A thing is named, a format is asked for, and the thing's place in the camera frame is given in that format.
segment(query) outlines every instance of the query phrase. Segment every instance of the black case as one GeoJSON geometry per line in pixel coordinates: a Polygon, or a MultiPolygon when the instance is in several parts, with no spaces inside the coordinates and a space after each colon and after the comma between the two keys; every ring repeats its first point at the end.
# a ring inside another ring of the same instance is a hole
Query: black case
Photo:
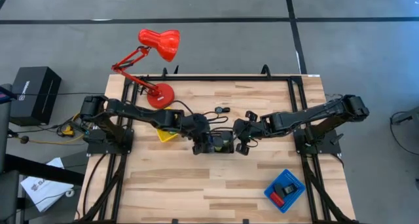
{"type": "Polygon", "coordinates": [[[49,67],[21,67],[13,82],[18,99],[12,102],[10,121],[18,126],[48,124],[60,83],[61,77],[49,67]]]}

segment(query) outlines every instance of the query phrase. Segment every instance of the red desk lamp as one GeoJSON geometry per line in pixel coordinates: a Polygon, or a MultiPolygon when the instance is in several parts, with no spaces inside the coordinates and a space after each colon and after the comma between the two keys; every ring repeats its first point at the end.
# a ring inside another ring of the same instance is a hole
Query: red desk lamp
{"type": "Polygon", "coordinates": [[[147,88],[147,100],[149,101],[149,104],[157,109],[163,109],[169,106],[175,99],[175,93],[171,86],[166,83],[149,83],[130,75],[125,72],[125,70],[140,61],[140,59],[146,57],[152,48],[155,48],[160,56],[167,62],[171,62],[173,58],[175,58],[180,38],[180,32],[177,30],[168,30],[157,33],[155,31],[143,29],[138,33],[138,40],[145,45],[145,47],[138,47],[119,63],[113,65],[112,70],[147,88]],[[140,57],[130,60],[132,56],[140,51],[142,53],[140,57]]]}

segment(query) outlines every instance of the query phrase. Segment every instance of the blue basket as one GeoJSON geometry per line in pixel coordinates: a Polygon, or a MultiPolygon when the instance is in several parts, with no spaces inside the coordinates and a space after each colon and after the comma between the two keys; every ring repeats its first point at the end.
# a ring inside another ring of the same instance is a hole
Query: blue basket
{"type": "Polygon", "coordinates": [[[306,187],[299,181],[288,169],[285,169],[269,186],[264,190],[264,195],[281,211],[281,213],[286,213],[288,209],[293,205],[293,203],[300,197],[300,195],[306,190],[306,187]],[[279,207],[275,204],[274,201],[269,197],[270,194],[274,192],[274,185],[281,184],[282,187],[294,184],[297,188],[297,191],[287,195],[283,201],[284,204],[282,207],[279,207]]]}

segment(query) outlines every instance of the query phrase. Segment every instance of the wooden tabletop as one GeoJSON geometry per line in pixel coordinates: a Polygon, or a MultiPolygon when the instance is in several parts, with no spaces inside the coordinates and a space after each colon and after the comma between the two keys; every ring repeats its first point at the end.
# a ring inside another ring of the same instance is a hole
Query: wooden tabletop
{"type": "MultiPolygon", "coordinates": [[[[321,79],[303,75],[308,106],[325,102],[321,79]]],[[[120,99],[124,84],[121,75],[110,75],[106,88],[108,98],[120,99]]],[[[232,126],[252,110],[265,115],[291,111],[288,85],[281,81],[170,81],[175,98],[185,102],[194,113],[230,107],[229,120],[217,126],[232,126]]],[[[137,105],[151,108],[145,96],[138,96],[137,105]]],[[[184,109],[174,103],[173,109],[184,109]]],[[[292,135],[268,138],[251,148],[248,156],[234,154],[193,155],[192,141],[180,136],[161,143],[156,130],[149,124],[134,121],[132,152],[128,155],[124,185],[119,206],[118,223],[311,223],[307,194],[304,192],[287,213],[282,214],[264,196],[263,191],[284,170],[289,169],[302,182],[301,158],[295,151],[292,135]]],[[[90,157],[82,194],[100,155],[90,157]]],[[[331,155],[319,155],[321,172],[327,192],[337,206],[355,218],[341,163],[331,155]]],[[[103,191],[109,155],[106,156],[88,191],[87,207],[91,207],[103,191]]],[[[322,218],[317,192],[316,206],[322,218]]],[[[82,212],[83,196],[78,205],[82,212]]],[[[106,218],[111,216],[111,193],[106,218]]]]}

